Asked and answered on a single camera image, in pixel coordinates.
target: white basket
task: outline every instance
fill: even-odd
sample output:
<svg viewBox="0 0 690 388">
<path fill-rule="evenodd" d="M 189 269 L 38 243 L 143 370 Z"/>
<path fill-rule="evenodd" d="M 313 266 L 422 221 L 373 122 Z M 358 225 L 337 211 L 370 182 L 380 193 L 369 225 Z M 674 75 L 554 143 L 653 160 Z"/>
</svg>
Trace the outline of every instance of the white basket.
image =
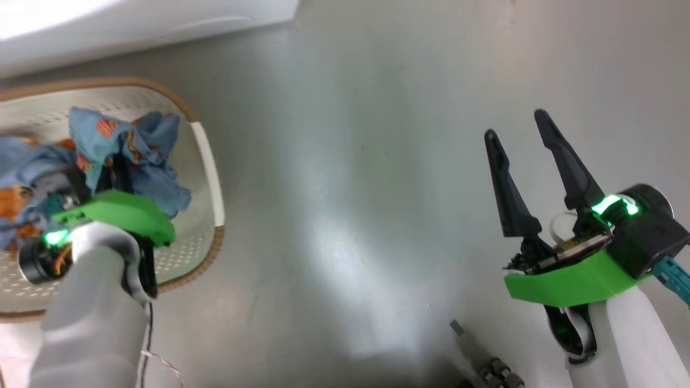
<svg viewBox="0 0 690 388">
<path fill-rule="evenodd" d="M 177 241 L 156 251 L 156 276 L 161 292 L 200 276 L 220 250 L 225 212 L 213 154 L 196 114 L 175 93 L 146 79 L 67 81 L 1 93 L 0 135 L 29 136 L 40 143 L 69 138 L 73 106 L 127 121 L 152 110 L 180 115 L 170 163 L 178 183 L 192 191 L 192 202 L 172 221 Z M 0 322 L 41 318 L 59 288 L 59 282 L 30 284 L 10 255 L 0 252 Z"/>
</svg>

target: glowing green light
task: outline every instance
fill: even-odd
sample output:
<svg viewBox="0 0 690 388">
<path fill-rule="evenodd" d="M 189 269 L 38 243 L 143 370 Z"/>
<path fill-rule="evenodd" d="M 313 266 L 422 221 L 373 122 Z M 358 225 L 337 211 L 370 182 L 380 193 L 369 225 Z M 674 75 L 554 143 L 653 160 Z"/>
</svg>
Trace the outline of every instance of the glowing green light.
<svg viewBox="0 0 690 388">
<path fill-rule="evenodd" d="M 619 197 L 614 194 L 609 195 L 598 204 L 592 206 L 592 211 L 594 211 L 598 215 L 601 215 L 603 212 L 606 211 L 606 209 L 609 208 L 610 205 L 615 204 L 620 200 L 622 200 L 623 203 L 625 203 L 625 210 L 628 212 L 628 215 L 633 215 L 640 211 L 640 209 L 634 203 L 630 202 L 627 198 Z"/>
<path fill-rule="evenodd" d="M 49 245 L 58 245 L 65 242 L 68 239 L 69 234 L 70 232 L 67 229 L 50 232 L 43 238 L 43 241 Z"/>
</svg>

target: green bracket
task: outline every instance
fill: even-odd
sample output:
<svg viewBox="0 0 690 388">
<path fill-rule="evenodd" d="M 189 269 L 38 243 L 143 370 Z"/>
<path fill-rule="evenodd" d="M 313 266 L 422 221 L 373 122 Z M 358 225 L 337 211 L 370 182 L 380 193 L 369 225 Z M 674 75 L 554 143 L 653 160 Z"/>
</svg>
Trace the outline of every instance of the green bracket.
<svg viewBox="0 0 690 388">
<path fill-rule="evenodd" d="M 611 299 L 649 278 L 631 278 L 608 252 L 599 251 L 571 266 L 540 275 L 511 274 L 504 281 L 515 299 L 572 307 Z"/>
<path fill-rule="evenodd" d="M 173 223 L 152 200 L 124 191 L 108 190 L 94 194 L 86 204 L 54 214 L 52 218 L 66 226 L 103 222 L 148 237 L 155 246 L 175 241 Z"/>
</svg>

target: metal table surface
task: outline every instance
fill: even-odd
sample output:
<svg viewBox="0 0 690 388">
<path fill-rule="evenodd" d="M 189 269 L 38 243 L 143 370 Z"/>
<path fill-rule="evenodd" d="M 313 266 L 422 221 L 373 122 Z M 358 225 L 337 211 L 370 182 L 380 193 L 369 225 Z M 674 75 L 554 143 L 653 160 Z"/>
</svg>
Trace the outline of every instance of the metal table surface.
<svg viewBox="0 0 690 388">
<path fill-rule="evenodd" d="M 500 134 L 545 226 L 565 207 L 539 107 L 605 191 L 654 184 L 690 225 L 689 12 L 304 1 L 286 25 L 10 84 L 141 75 L 198 111 L 226 239 L 207 274 L 156 302 L 153 341 L 189 387 L 451 387 L 455 318 L 529 387 L 570 387 L 541 308 L 502 284 L 520 241 L 501 236 L 482 135 Z M 687 309 L 644 290 L 690 365 Z M 147 387 L 175 384 L 151 363 Z"/>
</svg>

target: brown basket rim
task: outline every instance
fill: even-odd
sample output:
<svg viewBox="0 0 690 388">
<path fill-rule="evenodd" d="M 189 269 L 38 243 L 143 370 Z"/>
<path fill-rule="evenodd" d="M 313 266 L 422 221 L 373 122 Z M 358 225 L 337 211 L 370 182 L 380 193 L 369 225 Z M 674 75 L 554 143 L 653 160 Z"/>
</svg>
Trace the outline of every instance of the brown basket rim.
<svg viewBox="0 0 690 388">
<path fill-rule="evenodd" d="M 63 92 L 67 90 L 109 88 L 115 86 L 138 86 L 161 93 L 170 101 L 172 101 L 182 111 L 182 113 L 185 115 L 189 122 L 199 121 L 197 113 L 177 93 L 173 92 L 171 89 L 165 87 L 162 84 L 159 84 L 156 81 L 152 81 L 150 79 L 141 77 L 104 77 L 91 79 L 72 79 L 68 81 L 52 82 L 49 84 L 24 86 L 5 92 L 0 92 L 0 103 L 13 101 L 16 99 L 22 99 L 26 97 L 44 95 L 48 93 Z M 213 242 L 211 243 L 211 248 L 208 250 L 206 257 L 192 271 L 187 272 L 186 274 L 178 278 L 159 284 L 159 292 L 165 293 L 182 287 L 185 284 L 188 284 L 189 282 L 192 282 L 193 280 L 197 279 L 204 272 L 206 272 L 208 267 L 211 266 L 211 264 L 215 261 L 216 257 L 218 256 L 220 248 L 223 244 L 224 236 L 225 226 L 216 226 L 215 233 L 213 236 Z M 18 311 L 12 313 L 0 312 L 0 324 L 34 322 L 42 319 L 45 313 L 46 310 Z"/>
</svg>

